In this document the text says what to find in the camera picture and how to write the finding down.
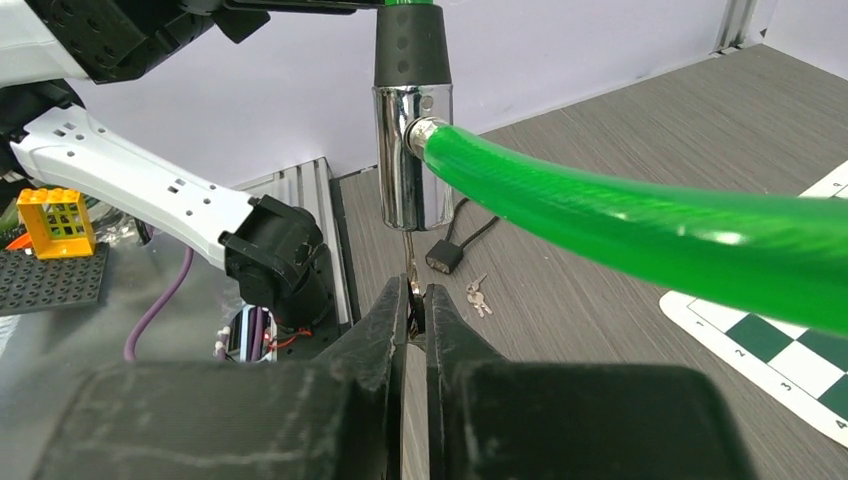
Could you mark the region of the yellow toy brick window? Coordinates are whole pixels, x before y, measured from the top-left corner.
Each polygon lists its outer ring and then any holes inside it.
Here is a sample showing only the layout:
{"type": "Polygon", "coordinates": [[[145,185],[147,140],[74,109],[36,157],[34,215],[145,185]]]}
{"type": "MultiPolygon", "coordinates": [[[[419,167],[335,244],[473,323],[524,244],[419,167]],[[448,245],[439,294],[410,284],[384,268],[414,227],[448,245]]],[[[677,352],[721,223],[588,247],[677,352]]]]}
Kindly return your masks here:
{"type": "Polygon", "coordinates": [[[94,229],[83,195],[72,189],[23,189],[16,207],[40,260],[89,257],[95,253],[94,229]]]}

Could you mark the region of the small keys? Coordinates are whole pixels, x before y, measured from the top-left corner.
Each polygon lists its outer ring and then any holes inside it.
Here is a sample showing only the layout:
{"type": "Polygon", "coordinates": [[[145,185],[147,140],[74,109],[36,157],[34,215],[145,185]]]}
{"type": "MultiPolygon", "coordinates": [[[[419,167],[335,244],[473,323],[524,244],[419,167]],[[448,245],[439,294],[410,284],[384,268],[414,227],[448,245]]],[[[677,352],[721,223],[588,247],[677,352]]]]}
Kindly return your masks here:
{"type": "Polygon", "coordinates": [[[420,290],[420,282],[418,276],[418,268],[414,252],[414,243],[412,233],[404,231],[402,233],[404,241],[404,251],[406,258],[406,276],[408,280],[410,314],[409,314],[409,339],[414,340],[424,328],[425,321],[423,297],[420,290]]]}

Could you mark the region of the dark grey brick baseplate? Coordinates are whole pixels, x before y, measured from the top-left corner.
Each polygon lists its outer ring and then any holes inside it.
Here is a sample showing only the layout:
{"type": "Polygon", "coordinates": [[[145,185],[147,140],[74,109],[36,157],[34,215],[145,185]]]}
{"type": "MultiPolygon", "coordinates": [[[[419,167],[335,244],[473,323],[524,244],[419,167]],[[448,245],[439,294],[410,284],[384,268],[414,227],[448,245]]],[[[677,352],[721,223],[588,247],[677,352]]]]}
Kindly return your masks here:
{"type": "Polygon", "coordinates": [[[89,257],[40,260],[24,250],[1,252],[1,314],[27,314],[96,304],[110,245],[89,257]]]}

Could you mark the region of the green white chessboard mat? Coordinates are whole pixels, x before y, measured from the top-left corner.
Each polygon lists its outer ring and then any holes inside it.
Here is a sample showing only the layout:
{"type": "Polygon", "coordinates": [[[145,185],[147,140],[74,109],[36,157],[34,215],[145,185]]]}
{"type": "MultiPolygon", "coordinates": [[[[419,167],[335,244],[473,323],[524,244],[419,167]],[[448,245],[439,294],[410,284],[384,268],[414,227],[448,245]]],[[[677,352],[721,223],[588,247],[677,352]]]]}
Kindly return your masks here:
{"type": "Polygon", "coordinates": [[[847,339],[669,291],[665,316],[762,391],[847,445],[847,339]]]}

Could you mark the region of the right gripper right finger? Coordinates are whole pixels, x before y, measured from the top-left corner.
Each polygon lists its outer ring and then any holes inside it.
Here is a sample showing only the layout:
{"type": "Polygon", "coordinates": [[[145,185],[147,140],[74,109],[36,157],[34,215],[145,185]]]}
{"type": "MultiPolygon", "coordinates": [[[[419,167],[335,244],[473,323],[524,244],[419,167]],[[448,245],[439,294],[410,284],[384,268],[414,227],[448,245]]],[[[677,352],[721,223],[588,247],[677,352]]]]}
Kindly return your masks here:
{"type": "Polygon", "coordinates": [[[426,324],[434,479],[752,479],[734,417],[676,365],[503,357],[432,284],[426,324]]]}

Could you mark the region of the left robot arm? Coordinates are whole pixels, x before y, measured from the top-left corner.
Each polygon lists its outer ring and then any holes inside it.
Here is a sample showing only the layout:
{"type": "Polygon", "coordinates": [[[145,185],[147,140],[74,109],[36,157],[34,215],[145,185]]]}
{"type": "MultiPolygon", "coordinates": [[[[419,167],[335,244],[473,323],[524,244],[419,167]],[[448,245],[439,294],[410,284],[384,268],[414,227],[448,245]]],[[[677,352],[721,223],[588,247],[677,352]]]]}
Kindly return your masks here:
{"type": "Polygon", "coordinates": [[[329,1],[5,1],[1,170],[78,190],[182,241],[242,299],[297,330],[335,310],[329,249],[305,209],[198,177],[94,119],[71,87],[133,81],[212,27],[241,42],[274,11],[348,15],[329,1]]]}

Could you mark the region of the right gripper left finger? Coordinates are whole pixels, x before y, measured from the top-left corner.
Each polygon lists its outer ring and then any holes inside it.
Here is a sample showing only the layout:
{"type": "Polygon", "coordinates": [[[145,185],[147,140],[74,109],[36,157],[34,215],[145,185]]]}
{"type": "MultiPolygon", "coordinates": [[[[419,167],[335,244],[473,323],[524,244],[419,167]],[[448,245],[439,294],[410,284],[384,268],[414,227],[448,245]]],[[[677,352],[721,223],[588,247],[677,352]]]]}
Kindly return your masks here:
{"type": "Polygon", "coordinates": [[[37,479],[397,479],[403,276],[309,360],[137,362],[88,374],[37,479]]]}

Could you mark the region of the green cable lock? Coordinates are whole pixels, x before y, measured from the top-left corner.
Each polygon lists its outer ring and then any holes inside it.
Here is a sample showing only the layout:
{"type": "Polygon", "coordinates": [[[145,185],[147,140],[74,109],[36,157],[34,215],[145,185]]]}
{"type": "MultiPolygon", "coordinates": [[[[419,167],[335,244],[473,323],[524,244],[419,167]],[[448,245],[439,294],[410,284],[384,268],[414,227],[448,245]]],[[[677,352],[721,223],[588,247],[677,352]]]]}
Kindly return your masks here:
{"type": "Polygon", "coordinates": [[[430,1],[377,3],[374,67],[384,223],[448,223],[458,191],[581,257],[809,328],[847,331],[847,203],[657,185],[567,168],[452,124],[445,22],[430,1]]]}

